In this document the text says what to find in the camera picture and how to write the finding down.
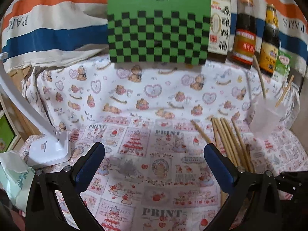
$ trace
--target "green checkerboard board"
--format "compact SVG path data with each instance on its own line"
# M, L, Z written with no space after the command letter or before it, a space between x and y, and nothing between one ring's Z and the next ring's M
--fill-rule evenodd
M210 0L108 0L111 62L204 64Z

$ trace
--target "striped fabric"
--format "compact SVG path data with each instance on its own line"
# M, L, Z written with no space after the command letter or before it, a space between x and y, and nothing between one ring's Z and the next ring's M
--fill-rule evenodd
M257 51L260 51L266 4L277 8L281 47L302 74L307 61L307 21L294 0L254 0ZM2 47L9 53L6 71L29 65L67 66L107 47L107 0L14 0L2 21ZM237 0L232 0L231 34ZM234 35L230 37L230 50Z

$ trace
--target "bottle label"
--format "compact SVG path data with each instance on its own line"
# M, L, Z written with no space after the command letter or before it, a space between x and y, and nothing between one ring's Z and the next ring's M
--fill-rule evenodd
M274 45L263 42L260 52L259 66L260 68L273 73L278 56L278 48Z
M211 26L208 52L227 55L231 24L231 3L211 0Z
M251 65L257 36L250 31L237 29L234 37L233 58Z

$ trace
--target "lamp arm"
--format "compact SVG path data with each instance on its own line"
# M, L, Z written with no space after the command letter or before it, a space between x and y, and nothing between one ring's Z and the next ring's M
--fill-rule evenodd
M17 90L13 81L4 70L3 59L7 58L7 53L0 53L0 86L6 92L16 107L43 133L53 140L59 140L58 131L47 122L22 96Z

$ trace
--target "white desk lamp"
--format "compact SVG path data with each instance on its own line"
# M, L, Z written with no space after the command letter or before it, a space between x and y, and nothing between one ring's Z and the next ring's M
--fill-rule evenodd
M70 159L68 131L58 132L26 101L4 70L3 59L8 53L0 53L0 85L18 109L45 136L32 142L27 164L34 169L66 162Z

